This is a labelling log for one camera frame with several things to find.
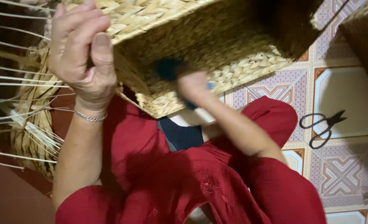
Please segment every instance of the unfinished basket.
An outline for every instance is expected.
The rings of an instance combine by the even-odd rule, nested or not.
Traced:
[[[320,34],[310,23],[320,0],[95,1],[112,18],[118,78],[154,118],[184,108],[175,84],[154,74],[155,60],[193,61],[217,94],[290,65]]]
[[[80,2],[65,3],[74,7]],[[191,60],[198,69],[209,72],[209,81],[215,83],[213,92],[221,93],[293,63],[321,33],[310,22],[320,0],[96,0],[96,3],[112,18],[108,33],[115,45],[117,75],[135,92],[138,104],[128,99],[121,88],[117,89],[118,94],[155,118],[184,107],[175,84],[160,80],[152,72],[155,60],[164,57]],[[26,7],[48,12],[43,4],[39,5]],[[55,4],[46,7],[54,8]],[[28,18],[39,19],[29,15]],[[46,16],[40,19],[47,19],[44,30],[49,32],[51,15],[40,16]],[[49,33],[44,31],[44,35],[42,38],[48,41]],[[51,108],[50,102],[57,97],[54,94],[58,88],[67,86],[49,75],[48,43],[31,43],[28,46],[34,47],[24,48],[27,52],[22,56],[26,57],[14,55],[13,51],[19,47],[15,45],[0,57],[15,60],[25,79],[16,96],[9,99],[20,103],[11,104],[14,110],[8,109],[10,104],[6,109],[8,115],[14,116],[8,124],[12,128],[7,130],[11,131],[11,156],[21,156],[22,166],[52,179],[63,139],[52,132],[48,110],[57,109]]]

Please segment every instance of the wrist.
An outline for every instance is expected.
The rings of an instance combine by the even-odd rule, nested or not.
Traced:
[[[206,91],[203,94],[197,95],[191,102],[196,104],[198,107],[205,107],[208,102],[213,101],[216,97],[210,92]]]
[[[76,100],[75,111],[82,113],[91,118],[104,118],[107,114],[106,108],[89,108],[83,105],[79,100]]]

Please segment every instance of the black scissors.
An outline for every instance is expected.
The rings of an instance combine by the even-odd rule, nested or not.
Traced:
[[[312,149],[317,150],[317,149],[321,148],[322,146],[324,146],[324,145],[328,142],[328,140],[331,138],[331,135],[332,135],[331,128],[333,127],[333,125],[334,125],[334,124],[337,124],[337,123],[339,123],[339,122],[344,121],[344,120],[346,120],[346,119],[347,119],[347,118],[341,118],[341,115],[343,115],[343,113],[344,113],[344,112],[345,112],[345,110],[342,110],[342,111],[340,111],[339,113],[335,114],[335,115],[334,115],[333,117],[331,117],[331,118],[326,118],[326,116],[325,116],[325,115],[323,115],[323,114],[315,113],[315,114],[308,114],[308,115],[305,115],[305,116],[303,116],[303,117],[300,119],[299,125],[300,125],[300,127],[301,127],[301,128],[304,128],[304,129],[312,128],[312,127],[314,127],[315,125],[317,125],[317,124],[319,124],[319,123],[321,123],[321,122],[323,122],[323,121],[326,121],[326,122],[327,122],[327,124],[328,124],[328,128],[326,128],[326,129],[325,129],[325,131],[321,132],[319,135],[317,135],[317,136],[313,137],[313,138],[310,140],[310,144],[309,144],[309,145],[310,145],[310,147],[311,147]],[[304,120],[304,119],[306,119],[308,116],[314,116],[314,115],[320,115],[320,116],[322,116],[322,120],[319,120],[319,121],[317,121],[316,123],[313,123],[312,125],[307,126],[307,127],[303,126],[303,120]],[[314,147],[314,146],[313,146],[313,141],[314,141],[316,138],[321,137],[323,134],[325,134],[325,133],[327,133],[327,132],[329,132],[329,135],[328,135],[328,137],[326,138],[326,140],[325,140],[325,141],[324,141],[320,146],[318,146],[318,147]]]

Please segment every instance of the fingernail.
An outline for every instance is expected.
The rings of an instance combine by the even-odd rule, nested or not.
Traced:
[[[111,44],[111,40],[106,33],[97,33],[94,43],[98,47],[107,47]]]

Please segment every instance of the silver bracelet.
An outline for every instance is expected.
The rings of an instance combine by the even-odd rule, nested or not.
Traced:
[[[105,118],[107,118],[107,114],[105,115],[105,117],[103,117],[103,118],[92,118],[92,117],[89,117],[89,116],[86,116],[86,115],[84,115],[84,114],[82,114],[82,113],[80,113],[79,111],[77,111],[77,110],[75,110],[75,112],[76,112],[76,114],[77,115],[79,115],[79,117],[81,117],[81,118],[84,118],[84,119],[86,119],[86,120],[89,120],[89,121],[103,121],[103,120],[105,120]]]

